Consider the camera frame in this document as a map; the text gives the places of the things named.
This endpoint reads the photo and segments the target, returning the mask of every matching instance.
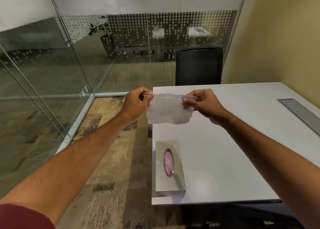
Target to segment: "forearm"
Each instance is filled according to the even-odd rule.
[[[221,122],[281,200],[306,228],[320,224],[320,168],[231,113]]]
[[[36,210],[56,224],[128,125],[116,116],[86,137],[53,156],[0,200]]]

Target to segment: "table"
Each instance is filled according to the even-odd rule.
[[[186,94],[212,89],[222,105],[257,130],[320,166],[320,137],[296,118],[277,99],[294,98],[320,117],[320,110],[280,82],[164,86],[153,92]],[[155,195],[155,151],[157,140],[179,140],[186,194]],[[154,124],[152,138],[152,204],[193,204],[274,200],[270,188],[249,159],[220,126],[194,112],[182,125]]]

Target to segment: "left hand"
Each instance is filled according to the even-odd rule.
[[[139,87],[126,94],[119,116],[122,116],[128,123],[132,123],[141,117],[153,99],[153,95],[143,98],[143,93],[153,94],[145,87]]]

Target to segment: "tissue box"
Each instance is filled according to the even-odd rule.
[[[164,168],[164,154],[167,148],[170,148],[174,158],[172,177],[166,175]],[[155,192],[157,197],[183,197],[186,193],[178,140],[155,142]]]

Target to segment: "metal tissue box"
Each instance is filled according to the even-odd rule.
[[[155,142],[155,192],[157,197],[183,197],[186,193],[178,140]]]

